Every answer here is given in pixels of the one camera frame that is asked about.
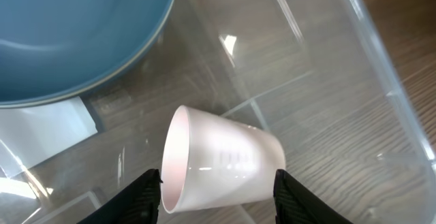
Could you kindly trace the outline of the pink cup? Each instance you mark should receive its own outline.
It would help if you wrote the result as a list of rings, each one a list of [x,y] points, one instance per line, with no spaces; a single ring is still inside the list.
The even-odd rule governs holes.
[[[161,199],[169,214],[263,201],[285,168],[272,134],[179,106],[163,150]]]

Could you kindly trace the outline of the dark blue plate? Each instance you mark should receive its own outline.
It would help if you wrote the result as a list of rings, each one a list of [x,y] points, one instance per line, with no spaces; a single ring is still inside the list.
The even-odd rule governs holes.
[[[135,65],[174,0],[1,0],[1,107],[58,102]]]

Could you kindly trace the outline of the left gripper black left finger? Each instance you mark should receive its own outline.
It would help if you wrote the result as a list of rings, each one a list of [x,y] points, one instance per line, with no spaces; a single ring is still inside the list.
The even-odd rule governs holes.
[[[78,224],[156,224],[161,202],[158,169],[149,169]]]

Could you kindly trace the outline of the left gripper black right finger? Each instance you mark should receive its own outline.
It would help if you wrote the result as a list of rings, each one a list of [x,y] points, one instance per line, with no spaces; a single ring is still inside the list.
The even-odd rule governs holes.
[[[276,224],[352,224],[285,170],[275,174]]]

